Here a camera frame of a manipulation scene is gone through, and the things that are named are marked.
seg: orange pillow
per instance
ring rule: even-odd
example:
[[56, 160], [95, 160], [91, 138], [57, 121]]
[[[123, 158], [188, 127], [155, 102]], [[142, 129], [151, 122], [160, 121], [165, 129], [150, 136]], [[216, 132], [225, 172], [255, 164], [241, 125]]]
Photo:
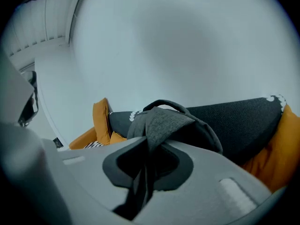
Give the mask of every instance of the orange pillow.
[[123, 141], [126, 141], [127, 138], [122, 137], [120, 134], [113, 132], [112, 136], [111, 136], [111, 143], [110, 144], [114, 144], [114, 143], [120, 143]]
[[276, 133], [268, 145], [242, 168], [262, 181], [271, 192], [286, 186], [300, 161], [300, 118], [285, 106]]
[[97, 141], [103, 145], [110, 144], [110, 130], [108, 123], [108, 102], [103, 98], [93, 105], [93, 122], [97, 134]]

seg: black and white patterned pillow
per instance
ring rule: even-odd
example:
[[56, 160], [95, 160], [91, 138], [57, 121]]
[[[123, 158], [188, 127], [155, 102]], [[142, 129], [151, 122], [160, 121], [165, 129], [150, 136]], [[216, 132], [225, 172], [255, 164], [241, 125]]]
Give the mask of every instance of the black and white patterned pillow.
[[96, 147], [101, 147], [101, 146], [103, 146], [102, 143], [100, 143], [98, 141], [94, 141], [94, 142], [91, 142], [90, 144], [86, 145], [84, 147], [84, 149], [86, 149], [86, 148], [96, 148]]

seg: strap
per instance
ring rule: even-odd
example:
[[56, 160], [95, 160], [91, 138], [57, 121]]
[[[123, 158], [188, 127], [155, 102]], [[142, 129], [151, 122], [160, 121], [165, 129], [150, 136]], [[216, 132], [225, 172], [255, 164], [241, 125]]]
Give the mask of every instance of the strap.
[[150, 103], [148, 106], [144, 107], [143, 111], [151, 110], [153, 107], [158, 107], [160, 105], [168, 105], [181, 113], [190, 114], [188, 109], [186, 109], [184, 106], [181, 106], [178, 103], [175, 103], [175, 102], [172, 102], [169, 100], [163, 100], [163, 99], [159, 99], [159, 100], [154, 101], [153, 103]]

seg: houndstooth fabric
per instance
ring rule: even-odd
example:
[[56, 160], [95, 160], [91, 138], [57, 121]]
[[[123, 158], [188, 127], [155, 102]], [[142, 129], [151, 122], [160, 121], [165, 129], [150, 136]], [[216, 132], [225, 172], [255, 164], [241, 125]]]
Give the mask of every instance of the houndstooth fabric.
[[96, 147], [101, 147], [101, 146], [103, 146], [102, 143], [100, 143], [98, 141], [94, 141], [94, 142], [91, 142], [90, 144], [86, 145], [84, 147], [84, 149], [86, 149], [86, 148], [96, 148]]

